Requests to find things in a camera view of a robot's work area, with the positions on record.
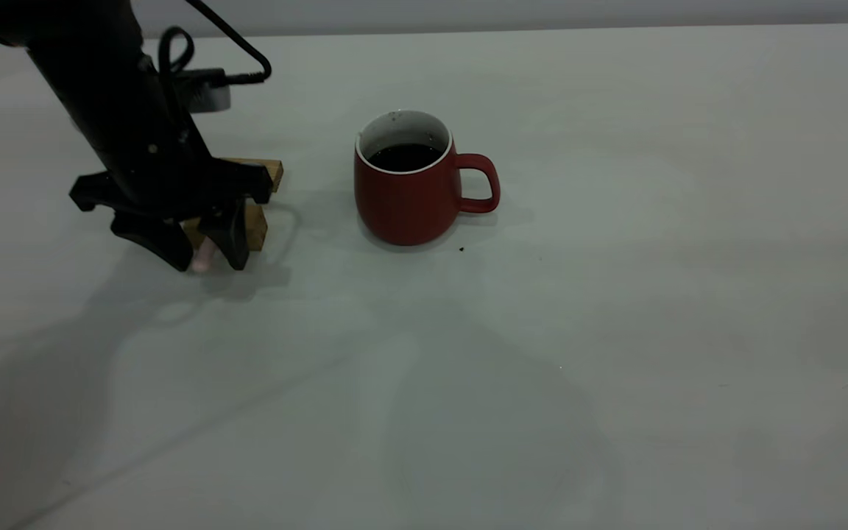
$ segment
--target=coffee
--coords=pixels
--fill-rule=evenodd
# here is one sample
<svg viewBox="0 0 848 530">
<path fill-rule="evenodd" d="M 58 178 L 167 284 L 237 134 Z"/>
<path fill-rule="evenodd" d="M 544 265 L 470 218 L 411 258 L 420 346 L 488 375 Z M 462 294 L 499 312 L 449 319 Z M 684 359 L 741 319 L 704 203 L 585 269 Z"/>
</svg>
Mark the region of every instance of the coffee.
<svg viewBox="0 0 848 530">
<path fill-rule="evenodd" d="M 440 158 L 441 152 L 422 144 L 386 147 L 368 158 L 368 163 L 384 171 L 410 172 L 426 168 Z"/>
</svg>

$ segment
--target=white table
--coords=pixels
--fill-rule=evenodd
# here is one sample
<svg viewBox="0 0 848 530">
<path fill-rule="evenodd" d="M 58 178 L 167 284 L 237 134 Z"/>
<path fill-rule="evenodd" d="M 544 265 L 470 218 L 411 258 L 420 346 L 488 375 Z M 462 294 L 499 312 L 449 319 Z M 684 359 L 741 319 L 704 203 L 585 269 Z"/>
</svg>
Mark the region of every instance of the white table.
<svg viewBox="0 0 848 530">
<path fill-rule="evenodd" d="M 848 528 L 848 26 L 252 42 L 197 123 L 289 172 L 203 276 L 77 211 L 102 167 L 0 46 L 0 529 Z M 364 234 L 397 107 L 495 214 Z"/>
</svg>

